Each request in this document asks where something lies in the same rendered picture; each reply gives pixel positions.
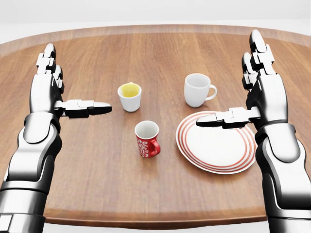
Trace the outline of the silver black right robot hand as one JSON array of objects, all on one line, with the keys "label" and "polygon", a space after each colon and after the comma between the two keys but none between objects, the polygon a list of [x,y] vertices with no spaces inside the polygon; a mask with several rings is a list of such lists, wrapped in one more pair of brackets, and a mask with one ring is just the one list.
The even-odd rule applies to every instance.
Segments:
[{"label": "silver black right robot hand", "polygon": [[249,38],[250,52],[242,57],[242,84],[248,90],[246,107],[230,108],[197,119],[199,127],[242,128],[253,123],[257,129],[270,123],[288,121],[288,106],[282,78],[272,64],[275,61],[271,48],[258,30]]}]

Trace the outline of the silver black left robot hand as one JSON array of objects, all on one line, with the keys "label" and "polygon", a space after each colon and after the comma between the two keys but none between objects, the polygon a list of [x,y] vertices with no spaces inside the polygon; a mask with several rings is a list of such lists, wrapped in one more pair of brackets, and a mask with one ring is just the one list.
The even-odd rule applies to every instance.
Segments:
[{"label": "silver black left robot hand", "polygon": [[37,62],[30,91],[30,112],[47,112],[57,117],[87,118],[90,115],[103,115],[112,111],[112,106],[93,100],[62,99],[64,93],[63,71],[56,64],[56,48],[48,43]]}]

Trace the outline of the white plate with red rings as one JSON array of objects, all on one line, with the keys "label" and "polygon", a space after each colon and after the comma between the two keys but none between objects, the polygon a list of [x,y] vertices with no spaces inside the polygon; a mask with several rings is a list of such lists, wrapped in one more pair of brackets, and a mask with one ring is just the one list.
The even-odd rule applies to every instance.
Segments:
[{"label": "white plate with red rings", "polygon": [[235,174],[248,169],[256,160],[254,133],[248,126],[223,129],[196,125],[198,118],[213,113],[193,113],[179,123],[175,139],[180,152],[198,168],[212,173]]}]

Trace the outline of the red patterned mug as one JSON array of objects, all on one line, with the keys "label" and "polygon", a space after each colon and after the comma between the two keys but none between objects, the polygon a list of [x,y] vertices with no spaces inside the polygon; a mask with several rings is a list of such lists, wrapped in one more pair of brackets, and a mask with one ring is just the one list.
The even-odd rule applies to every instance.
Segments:
[{"label": "red patterned mug", "polygon": [[159,126],[150,120],[141,121],[135,126],[135,135],[140,156],[152,158],[161,152],[157,141]]}]

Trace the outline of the white cup with yellow inside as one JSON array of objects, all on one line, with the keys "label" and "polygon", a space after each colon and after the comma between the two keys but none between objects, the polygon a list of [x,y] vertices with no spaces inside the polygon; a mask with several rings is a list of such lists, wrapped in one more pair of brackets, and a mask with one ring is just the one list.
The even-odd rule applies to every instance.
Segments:
[{"label": "white cup with yellow inside", "polygon": [[122,107],[127,112],[135,112],[140,107],[141,87],[133,82],[121,85],[117,90]]}]

